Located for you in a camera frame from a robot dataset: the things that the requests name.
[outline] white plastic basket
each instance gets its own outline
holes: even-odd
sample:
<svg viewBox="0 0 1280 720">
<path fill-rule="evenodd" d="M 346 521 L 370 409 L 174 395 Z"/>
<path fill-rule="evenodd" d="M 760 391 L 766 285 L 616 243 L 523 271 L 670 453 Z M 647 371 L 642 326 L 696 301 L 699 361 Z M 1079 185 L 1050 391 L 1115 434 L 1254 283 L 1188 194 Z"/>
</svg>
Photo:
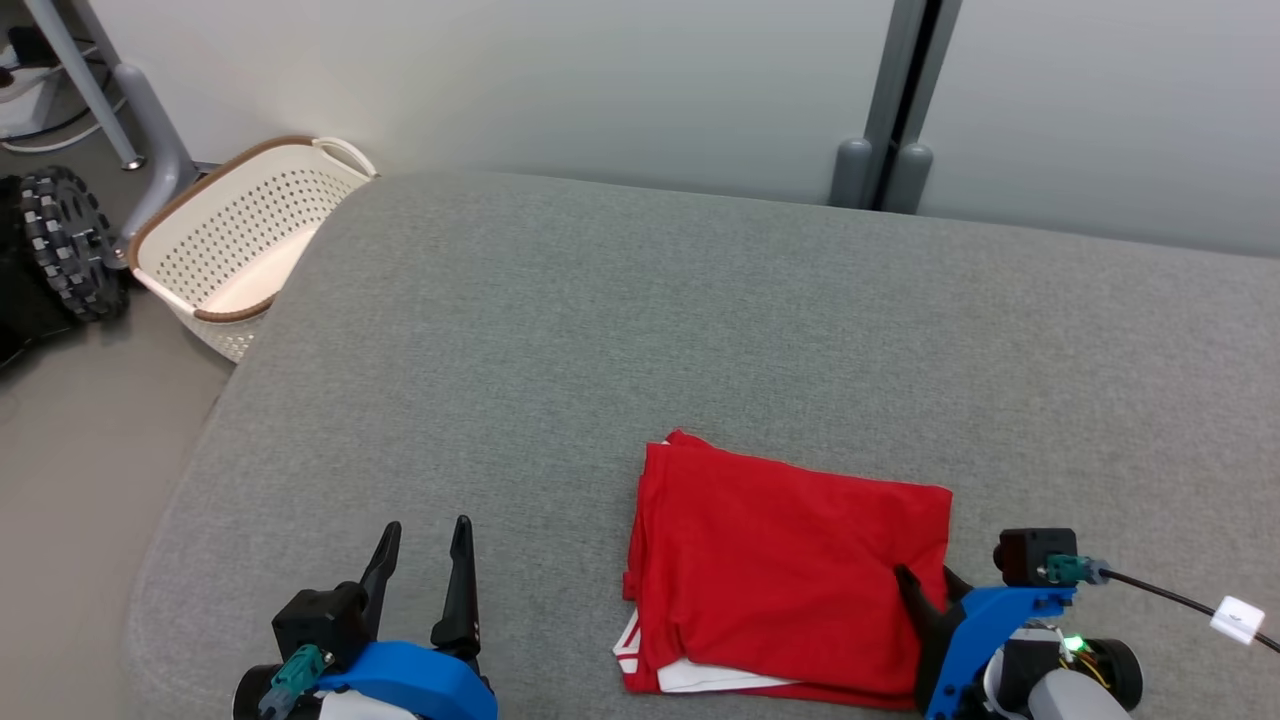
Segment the white plastic basket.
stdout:
<svg viewBox="0 0 1280 720">
<path fill-rule="evenodd" d="M 264 142 L 142 225 L 129 268 L 193 333 L 239 363 L 316 228 L 376 174 L 333 137 Z"/>
</svg>

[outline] gray couch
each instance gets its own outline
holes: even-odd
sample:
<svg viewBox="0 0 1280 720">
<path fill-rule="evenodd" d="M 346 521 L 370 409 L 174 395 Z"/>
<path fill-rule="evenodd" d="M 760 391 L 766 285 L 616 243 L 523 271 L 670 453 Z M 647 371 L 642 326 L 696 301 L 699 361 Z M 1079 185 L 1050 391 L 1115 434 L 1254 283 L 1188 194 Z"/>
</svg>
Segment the gray couch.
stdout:
<svg viewBox="0 0 1280 720">
<path fill-rule="evenodd" d="M 460 512 L 506 719 L 879 717 L 637 697 L 611 653 L 643 446 L 955 491 L 1001 528 L 1280 616 L 1280 264 L 1028 229 L 515 176 L 384 178 L 325 222 L 214 411 L 138 578 L 138 714 L 221 719 L 300 588 L 404 524 L 381 634 L 424 642 Z M 858 609 L 851 607 L 850 612 Z M 1138 717 L 1268 717 L 1280 657 L 1112 583 Z M 846 642 L 856 642 L 847 638 Z"/>
</svg>

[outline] metal table leg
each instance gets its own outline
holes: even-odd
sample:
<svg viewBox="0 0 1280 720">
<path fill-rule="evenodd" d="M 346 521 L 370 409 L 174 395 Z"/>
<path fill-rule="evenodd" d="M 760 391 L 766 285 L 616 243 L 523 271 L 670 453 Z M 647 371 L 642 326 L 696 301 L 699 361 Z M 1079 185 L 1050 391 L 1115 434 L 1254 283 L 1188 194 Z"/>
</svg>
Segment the metal table leg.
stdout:
<svg viewBox="0 0 1280 720">
<path fill-rule="evenodd" d="M 142 224 L 196 182 L 197 173 L 191 155 L 187 154 L 187 146 L 178 137 L 178 131 L 169 122 L 169 115 L 165 114 L 160 99 L 151 90 L 151 83 L 147 82 L 142 70 L 120 63 L 115 65 L 115 77 L 120 88 L 124 90 L 124 95 L 129 99 L 133 117 L 138 119 L 142 132 L 151 142 L 152 158 L 151 184 L 147 186 L 146 195 L 138 200 L 133 214 L 124 222 L 120 231 L 119 250 L 123 255 Z"/>
<path fill-rule="evenodd" d="M 52 1 L 26 0 L 26 3 L 27 9 L 31 10 L 31 17 L 36 19 L 40 31 L 45 33 L 49 45 L 58 54 L 58 59 L 61 60 L 63 67 L 67 68 L 67 74 L 76 83 L 76 88 L 84 97 L 84 102 L 93 111 L 93 117 L 99 124 L 102 126 L 102 132 L 111 141 L 111 147 L 120 156 L 120 167 L 125 170 L 141 168 L 146 163 L 146 158 L 133 149 L 128 136 L 124 135 L 124 128 L 120 127 L 120 122 L 115 119 L 115 113 L 111 111 L 111 104 L 106 101 L 106 96 L 97 87 L 93 74 L 90 73 L 88 65 L 84 64 L 84 58 L 81 56 L 79 49 L 76 46 L 76 41 L 72 40 L 70 33 L 67 32 L 67 26 L 63 24 L 61 17 L 54 9 Z"/>
</svg>

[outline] gray bracket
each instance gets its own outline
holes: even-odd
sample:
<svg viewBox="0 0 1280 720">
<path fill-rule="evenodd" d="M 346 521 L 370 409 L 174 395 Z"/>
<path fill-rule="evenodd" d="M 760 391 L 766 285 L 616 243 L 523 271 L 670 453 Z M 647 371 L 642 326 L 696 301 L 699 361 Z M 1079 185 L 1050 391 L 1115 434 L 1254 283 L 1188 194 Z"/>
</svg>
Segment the gray bracket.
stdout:
<svg viewBox="0 0 1280 720">
<path fill-rule="evenodd" d="M 138 200 L 133 214 L 125 220 L 120 231 L 120 238 L 115 247 L 116 260 L 123 261 L 124 251 L 129 241 L 137 234 L 143 223 L 159 213 L 170 200 L 178 196 L 196 182 L 196 165 L 187 154 L 187 146 L 178 137 L 178 131 L 165 114 L 160 99 L 156 97 L 151 83 L 147 82 L 142 70 L 133 65 L 115 65 L 115 79 L 120 83 L 129 105 L 133 108 L 133 117 L 142 126 L 147 141 L 151 143 L 151 184 L 146 193 Z"/>
<path fill-rule="evenodd" d="M 924 17 L 924 0 L 895 0 L 884 33 L 879 74 L 872 91 L 863 137 L 847 140 L 836 150 L 836 168 L 831 178 L 831 197 L 837 208 L 870 208 L 877 184 L 884 170 L 911 56 Z"/>
<path fill-rule="evenodd" d="M 120 86 L 124 96 L 129 99 L 129 108 L 142 127 L 151 151 L 151 183 L 142 199 L 138 200 L 133 213 L 120 225 L 119 234 L 111 238 L 111 252 L 104 258 L 106 266 L 120 270 L 128 268 L 125 256 L 129 242 L 142 224 L 196 182 L 197 173 L 191 155 L 187 154 L 187 146 L 182 143 L 178 131 L 169 122 L 169 115 L 165 114 L 164 106 L 160 105 L 160 99 L 156 97 L 146 76 L 138 68 L 120 61 L 119 54 L 110 38 L 106 37 L 106 31 L 88 1 L 72 1 L 81 22 L 84 23 L 93 42 L 97 44 L 99 54 L 111 65 L 115 82 Z"/>
<path fill-rule="evenodd" d="M 893 156 L 888 182 L 881 199 L 881 210 L 914 215 L 924 195 L 924 183 L 933 165 L 933 150 L 919 142 L 902 147 Z"/>
<path fill-rule="evenodd" d="M 119 155 L 120 167 L 125 170 L 137 170 L 141 168 L 146 163 L 146 158 L 133 149 L 129 137 L 124 135 L 124 128 L 120 127 L 120 120 L 115 118 L 111 104 L 106 101 L 106 96 L 99 88 L 97 81 L 90 73 L 88 65 L 84 64 L 84 58 L 81 56 L 79 47 L 72 40 L 70 32 L 67 31 L 67 24 L 63 23 L 63 18 L 58 14 L 58 9 L 54 8 L 52 1 L 26 0 L 26 3 L 31 17 L 40 26 L 40 32 L 45 35 L 49 46 L 54 49 L 58 60 L 67 70 L 67 77 L 76 85 L 76 90 L 79 91 L 84 99 L 84 104 L 92 110 L 93 118 L 102 127 L 102 135 L 106 136 L 111 142 L 111 147 Z"/>
<path fill-rule="evenodd" d="M 892 167 L 881 196 L 881 210 L 914 215 L 924 196 L 924 186 L 933 167 L 933 150 L 920 142 L 920 129 L 929 113 L 933 90 L 938 85 L 942 61 L 951 44 L 956 18 L 960 15 L 961 0 L 938 0 L 938 14 L 929 35 L 929 45 L 924 49 L 924 61 L 920 65 L 915 92 L 911 95 L 910 109 L 902 124 L 901 147 L 890 160 Z"/>
</svg>

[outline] red cloth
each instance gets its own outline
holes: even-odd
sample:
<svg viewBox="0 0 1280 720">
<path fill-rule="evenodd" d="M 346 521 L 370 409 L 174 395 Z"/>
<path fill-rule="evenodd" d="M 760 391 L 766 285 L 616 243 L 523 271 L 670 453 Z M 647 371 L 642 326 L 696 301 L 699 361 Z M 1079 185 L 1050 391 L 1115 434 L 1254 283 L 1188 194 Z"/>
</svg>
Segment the red cloth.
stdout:
<svg viewBox="0 0 1280 720">
<path fill-rule="evenodd" d="M 799 680 L 739 692 L 910 708 L 919 641 L 893 568 L 943 605 L 951 492 L 667 442 L 648 446 L 623 575 L 643 637 L 627 689 L 660 692 L 685 657 Z"/>
</svg>

